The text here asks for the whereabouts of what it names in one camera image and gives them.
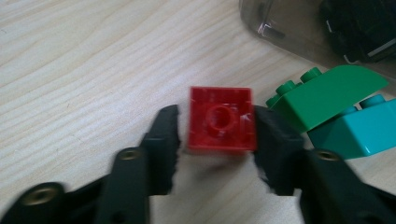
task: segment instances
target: clear plastic container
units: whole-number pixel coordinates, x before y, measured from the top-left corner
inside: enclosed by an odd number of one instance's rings
[[[330,26],[326,26],[319,13],[321,2],[322,0],[240,0],[239,8],[242,21],[259,38],[328,68],[351,63],[347,57],[334,53],[330,45]],[[376,63],[354,63],[386,77],[396,78],[395,55]]]

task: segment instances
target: red lego brick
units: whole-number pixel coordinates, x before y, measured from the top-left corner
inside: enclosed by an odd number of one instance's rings
[[[191,87],[191,150],[243,151],[256,149],[251,90]]]

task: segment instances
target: toy brick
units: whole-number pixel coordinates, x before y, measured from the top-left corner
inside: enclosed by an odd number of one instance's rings
[[[356,65],[341,65],[321,74],[315,67],[301,83],[287,81],[266,104],[303,133],[356,104],[388,82],[376,72]]]
[[[360,102],[362,110],[349,107],[340,115],[308,132],[312,144],[344,159],[370,156],[396,147],[396,99],[382,95]]]
[[[255,150],[251,90],[192,87],[188,147],[192,150]]]

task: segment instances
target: wooden table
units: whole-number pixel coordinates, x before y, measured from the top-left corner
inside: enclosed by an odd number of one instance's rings
[[[253,36],[236,0],[0,1],[0,213],[35,184],[106,174],[166,105],[179,105],[184,149],[190,86],[250,87],[263,105],[313,66]],[[396,193],[395,159],[350,163]],[[302,223],[297,198],[269,193],[251,157],[181,150],[177,169],[173,193],[151,198],[153,223]]]

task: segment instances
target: green lego brick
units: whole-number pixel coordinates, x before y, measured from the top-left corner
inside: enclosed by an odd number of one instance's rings
[[[287,81],[266,104],[298,132],[304,133],[388,85],[376,72],[357,65],[341,65],[321,73],[316,67],[302,82]]]

